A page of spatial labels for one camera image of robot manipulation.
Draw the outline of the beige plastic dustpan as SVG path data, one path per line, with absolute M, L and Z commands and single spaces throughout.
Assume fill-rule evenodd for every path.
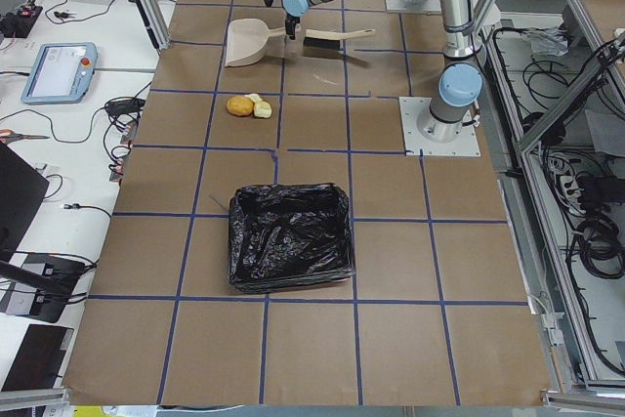
M 284 27 L 269 28 L 259 19 L 239 19 L 229 23 L 225 67 L 246 66 L 260 61 L 270 39 L 286 35 Z

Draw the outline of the near blue teach pendant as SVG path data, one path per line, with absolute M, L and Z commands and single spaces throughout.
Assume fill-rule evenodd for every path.
M 24 104 L 76 104 L 87 93 L 99 57 L 92 42 L 44 44 L 21 94 Z

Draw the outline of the bin with black trash bag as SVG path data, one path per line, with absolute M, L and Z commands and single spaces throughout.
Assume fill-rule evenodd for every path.
M 354 275 L 347 194 L 336 184 L 254 185 L 229 203 L 229 284 L 271 293 Z

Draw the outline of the pale bread chunk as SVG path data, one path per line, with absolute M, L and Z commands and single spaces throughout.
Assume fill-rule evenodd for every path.
M 254 104 L 262 103 L 264 99 L 258 94 L 247 94 L 246 98 L 250 99 Z

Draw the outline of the black monitor stand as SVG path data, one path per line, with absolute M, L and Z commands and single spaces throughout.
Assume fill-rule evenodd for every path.
M 18 267 L 1 262 L 1 277 L 9 286 L 1 298 L 1 313 L 57 322 L 69 305 L 86 266 L 49 254 L 27 254 Z

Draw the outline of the brown round bread roll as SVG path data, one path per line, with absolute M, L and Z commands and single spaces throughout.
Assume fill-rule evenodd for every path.
M 233 96 L 227 101 L 227 111 L 237 117 L 249 116 L 254 112 L 254 101 L 246 96 Z

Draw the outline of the cream hand brush black bristles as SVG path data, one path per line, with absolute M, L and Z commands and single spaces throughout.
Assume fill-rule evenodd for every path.
M 303 45 L 308 48 L 320 48 L 331 51 L 338 51 L 341 47 L 342 41 L 371 37 L 375 34 L 376 30 L 373 28 L 349 32 L 307 29 L 305 31 Z

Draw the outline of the black laptop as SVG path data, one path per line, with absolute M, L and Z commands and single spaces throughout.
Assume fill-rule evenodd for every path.
M 53 388 L 73 332 L 72 328 L 62 326 L 30 324 L 2 391 Z

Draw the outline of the yellow bread chunk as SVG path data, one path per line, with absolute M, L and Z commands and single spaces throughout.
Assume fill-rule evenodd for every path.
M 271 104 L 265 101 L 254 103 L 253 115 L 256 118 L 269 119 L 272 116 Z

